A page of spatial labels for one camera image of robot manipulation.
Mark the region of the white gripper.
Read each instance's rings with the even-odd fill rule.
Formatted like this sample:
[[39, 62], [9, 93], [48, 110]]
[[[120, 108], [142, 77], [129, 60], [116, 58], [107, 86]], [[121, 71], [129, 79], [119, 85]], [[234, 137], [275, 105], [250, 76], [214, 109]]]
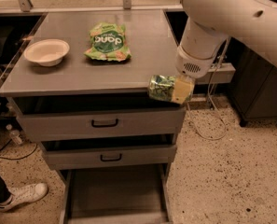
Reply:
[[188, 101], [194, 91], [195, 80], [193, 78], [204, 77], [214, 58], [197, 59], [187, 54], [181, 46], [177, 47], [175, 67], [177, 71], [187, 77], [177, 77], [173, 84], [172, 102], [182, 105]]

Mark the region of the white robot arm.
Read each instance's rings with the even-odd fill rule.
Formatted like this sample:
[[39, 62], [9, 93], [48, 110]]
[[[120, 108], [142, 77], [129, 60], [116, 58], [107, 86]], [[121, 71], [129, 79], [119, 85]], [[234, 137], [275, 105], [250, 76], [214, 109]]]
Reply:
[[277, 67], [277, 4], [270, 0], [182, 0], [187, 24], [177, 48], [172, 101], [182, 104], [233, 37]]

